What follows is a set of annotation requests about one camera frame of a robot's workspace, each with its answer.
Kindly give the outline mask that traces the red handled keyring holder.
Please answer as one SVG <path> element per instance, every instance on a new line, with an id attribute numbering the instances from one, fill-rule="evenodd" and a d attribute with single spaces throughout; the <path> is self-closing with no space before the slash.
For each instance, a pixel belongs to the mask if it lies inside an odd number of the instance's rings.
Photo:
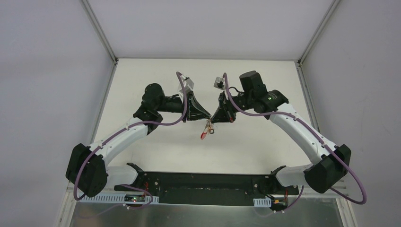
<path id="1" fill-rule="evenodd" d="M 214 126 L 213 126 L 213 124 L 211 123 L 211 119 L 207 120 L 203 132 L 204 132 L 204 131 L 208 131 L 209 134 L 214 134 L 214 133 L 215 133 L 215 132 L 214 132 Z"/>

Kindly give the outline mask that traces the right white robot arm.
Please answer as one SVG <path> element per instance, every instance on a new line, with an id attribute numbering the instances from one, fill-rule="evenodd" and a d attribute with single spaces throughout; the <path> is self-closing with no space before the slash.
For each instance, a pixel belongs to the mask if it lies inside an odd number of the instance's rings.
<path id="1" fill-rule="evenodd" d="M 310 160 L 308 165 L 281 166 L 274 170 L 274 177 L 268 181 L 271 192 L 279 194 L 288 186 L 304 185 L 318 193 L 325 193 L 347 174 L 343 165 L 349 164 L 351 151 L 346 145 L 338 147 L 312 128 L 281 92 L 267 90 L 258 72 L 246 72 L 239 78 L 243 91 L 236 96 L 227 95 L 226 79 L 216 78 L 214 87 L 222 92 L 211 122 L 232 123 L 237 112 L 252 109 L 280 127 Z"/>

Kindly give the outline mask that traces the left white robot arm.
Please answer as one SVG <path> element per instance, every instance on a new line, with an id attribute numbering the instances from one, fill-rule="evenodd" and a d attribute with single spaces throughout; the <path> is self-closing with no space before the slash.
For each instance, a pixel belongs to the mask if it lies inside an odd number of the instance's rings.
<path id="1" fill-rule="evenodd" d="M 166 96 L 157 83 L 149 84 L 138 110 L 122 127 L 107 138 L 88 146 L 76 145 L 70 157 L 66 178 L 74 184 L 74 193 L 87 197 L 98 195 L 104 188 L 126 184 L 132 191 L 144 186 L 139 169 L 132 165 L 109 166 L 110 162 L 128 146 L 146 137 L 162 125 L 162 112 L 180 114 L 180 121 L 207 120 L 210 113 L 196 100 L 190 86 L 182 93 Z"/>

